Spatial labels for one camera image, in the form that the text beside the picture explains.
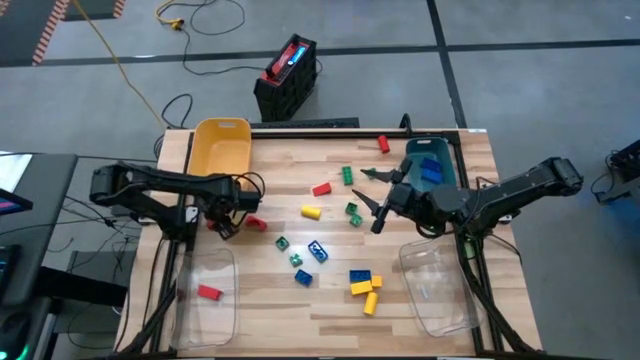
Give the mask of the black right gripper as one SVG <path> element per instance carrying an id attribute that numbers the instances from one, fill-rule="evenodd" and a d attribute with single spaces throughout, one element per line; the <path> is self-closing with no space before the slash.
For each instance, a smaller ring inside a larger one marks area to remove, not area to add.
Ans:
<path id="1" fill-rule="evenodd" d="M 362 192 L 355 189 L 352 190 L 375 217 L 371 227 L 373 233 L 379 234 L 383 230 L 386 217 L 390 211 L 395 212 L 400 217 L 413 221 L 418 228 L 426 227 L 426 222 L 422 219 L 424 215 L 424 205 L 421 200 L 422 195 L 409 183 L 403 181 L 409 173 L 411 166 L 412 161 L 405 157 L 399 167 L 394 170 L 370 173 L 367 171 L 368 169 L 361 169 L 361 172 L 366 176 L 370 173 L 372 176 L 376 176 L 377 180 L 391 185 L 389 193 L 382 205 Z"/>

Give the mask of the clear plastic tray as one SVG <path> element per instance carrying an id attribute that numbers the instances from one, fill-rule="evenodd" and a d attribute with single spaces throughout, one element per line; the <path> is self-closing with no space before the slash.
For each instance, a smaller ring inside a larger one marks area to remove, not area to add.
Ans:
<path id="1" fill-rule="evenodd" d="M 199 285 L 223 292 L 219 301 L 197 295 Z M 187 253 L 176 281 L 170 345 L 179 350 L 220 347 L 235 335 L 238 276 L 233 253 L 224 248 Z"/>
<path id="2" fill-rule="evenodd" d="M 423 240 L 400 247 L 399 265 L 417 320 L 433 337 L 458 335 L 484 321 L 448 238 Z"/>

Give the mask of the black equipment with light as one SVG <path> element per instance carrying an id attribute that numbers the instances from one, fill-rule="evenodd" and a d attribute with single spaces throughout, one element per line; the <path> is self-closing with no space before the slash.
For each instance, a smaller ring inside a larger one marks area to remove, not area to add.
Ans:
<path id="1" fill-rule="evenodd" d="M 44 287 L 46 247 L 0 246 L 0 360 L 33 360 L 50 296 Z"/>

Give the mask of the teal plastic bin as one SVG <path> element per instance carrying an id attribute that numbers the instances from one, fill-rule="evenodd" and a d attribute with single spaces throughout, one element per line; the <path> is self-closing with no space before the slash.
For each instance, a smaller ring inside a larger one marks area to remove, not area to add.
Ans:
<path id="1" fill-rule="evenodd" d="M 436 137 L 418 138 L 410 140 L 406 147 L 406 157 L 412 161 L 412 166 L 407 175 L 409 183 L 418 191 L 431 191 L 438 185 L 455 185 L 456 173 L 449 152 L 448 143 Z M 433 184 L 421 178 L 423 168 L 420 167 L 423 158 L 430 158 L 442 165 L 444 180 L 441 184 Z"/>

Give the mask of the black desk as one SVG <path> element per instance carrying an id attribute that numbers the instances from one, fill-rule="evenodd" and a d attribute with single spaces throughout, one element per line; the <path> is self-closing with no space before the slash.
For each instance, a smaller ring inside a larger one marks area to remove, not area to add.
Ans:
<path id="1" fill-rule="evenodd" d="M 15 194 L 31 201 L 33 208 L 0 216 L 0 246 L 19 247 L 1 305 L 19 305 L 31 298 L 76 164 L 71 154 L 35 155 L 26 167 Z"/>

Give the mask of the computer monitor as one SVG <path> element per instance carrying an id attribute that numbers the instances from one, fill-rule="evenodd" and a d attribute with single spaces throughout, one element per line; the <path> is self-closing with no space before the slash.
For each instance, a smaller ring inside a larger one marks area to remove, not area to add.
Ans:
<path id="1" fill-rule="evenodd" d="M 0 216 L 29 211 L 33 203 L 21 196 L 0 188 Z"/>

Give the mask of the large black striped-edge mat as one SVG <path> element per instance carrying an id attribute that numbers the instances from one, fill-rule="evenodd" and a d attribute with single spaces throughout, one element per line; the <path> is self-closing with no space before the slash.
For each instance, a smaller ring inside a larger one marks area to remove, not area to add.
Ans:
<path id="1" fill-rule="evenodd" d="M 0 68 L 37 66 L 69 0 L 0 0 Z"/>

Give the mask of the red power station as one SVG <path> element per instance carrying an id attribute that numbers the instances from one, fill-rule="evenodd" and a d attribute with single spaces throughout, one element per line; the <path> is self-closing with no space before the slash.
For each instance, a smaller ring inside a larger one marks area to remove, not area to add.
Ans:
<path id="1" fill-rule="evenodd" d="M 311 40 L 293 34 L 280 52 L 264 68 L 259 79 L 279 86 L 289 73 L 307 57 L 306 53 L 311 48 Z"/>

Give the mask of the black equipment stand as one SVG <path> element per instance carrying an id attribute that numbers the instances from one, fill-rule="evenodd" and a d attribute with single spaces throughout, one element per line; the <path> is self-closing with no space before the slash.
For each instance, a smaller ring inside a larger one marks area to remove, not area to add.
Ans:
<path id="1" fill-rule="evenodd" d="M 640 202 L 640 139 L 622 150 L 614 150 L 605 159 L 611 185 L 608 190 L 592 194 L 599 204 L 609 204 L 621 198 Z"/>

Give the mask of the small black striped-edge mat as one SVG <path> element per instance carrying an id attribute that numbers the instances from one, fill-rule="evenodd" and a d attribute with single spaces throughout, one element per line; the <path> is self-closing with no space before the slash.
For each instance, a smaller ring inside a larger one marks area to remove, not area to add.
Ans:
<path id="1" fill-rule="evenodd" d="M 122 15 L 126 0 L 76 0 L 91 20 L 115 19 Z M 84 17 L 75 6 L 74 0 L 68 0 L 63 20 L 83 21 Z"/>

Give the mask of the black aluminium rig frame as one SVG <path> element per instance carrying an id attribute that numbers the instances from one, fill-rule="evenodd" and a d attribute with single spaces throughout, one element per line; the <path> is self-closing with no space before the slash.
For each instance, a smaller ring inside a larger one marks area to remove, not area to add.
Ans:
<path id="1" fill-rule="evenodd" d="M 353 189 L 374 199 L 388 191 L 386 184 L 368 179 L 361 169 L 397 166 L 410 138 L 406 129 L 388 130 L 391 149 L 383 154 L 378 135 L 366 128 L 254 130 L 250 167 L 266 183 L 258 215 L 268 228 L 229 241 L 239 277 L 234 337 L 220 347 L 173 351 L 171 321 L 165 320 L 157 327 L 157 343 L 116 360 L 463 357 L 491 348 L 488 325 L 436 338 L 411 318 L 397 257 L 403 244 L 418 239 L 411 222 L 390 217 L 377 235 L 347 222 L 345 207 L 357 198 Z M 350 186 L 343 183 L 344 166 L 352 169 Z M 331 193 L 315 197 L 312 188 L 325 182 L 331 184 Z M 320 207 L 321 218 L 303 217 L 304 205 Z M 289 242 L 284 251 L 275 245 L 281 236 Z M 308 249 L 314 240 L 328 253 L 324 263 Z M 301 256 L 301 266 L 290 264 L 293 254 Z M 313 276 L 310 287 L 295 281 L 299 269 Z M 382 277 L 382 286 L 372 290 L 379 296 L 373 316 L 363 313 L 367 293 L 351 294 L 352 269 Z"/>

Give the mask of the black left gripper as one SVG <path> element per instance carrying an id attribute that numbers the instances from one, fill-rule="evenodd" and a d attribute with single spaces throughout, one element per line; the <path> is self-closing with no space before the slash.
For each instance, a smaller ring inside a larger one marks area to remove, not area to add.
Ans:
<path id="1" fill-rule="evenodd" d="M 231 212 L 240 211 L 256 213 L 261 202 L 261 195 L 258 192 L 245 191 L 242 189 L 232 189 L 230 192 L 217 195 L 213 200 L 214 230 L 219 235 L 227 233 L 227 216 Z M 242 218 L 233 216 L 229 218 L 229 232 L 227 239 L 236 236 L 242 225 Z"/>

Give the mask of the yellow plastic bin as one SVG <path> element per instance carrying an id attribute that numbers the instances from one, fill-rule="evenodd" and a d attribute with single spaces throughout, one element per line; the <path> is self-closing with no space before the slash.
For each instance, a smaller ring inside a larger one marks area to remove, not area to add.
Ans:
<path id="1" fill-rule="evenodd" d="M 209 118 L 195 129 L 189 175 L 240 175 L 250 170 L 251 127 L 243 118 Z"/>

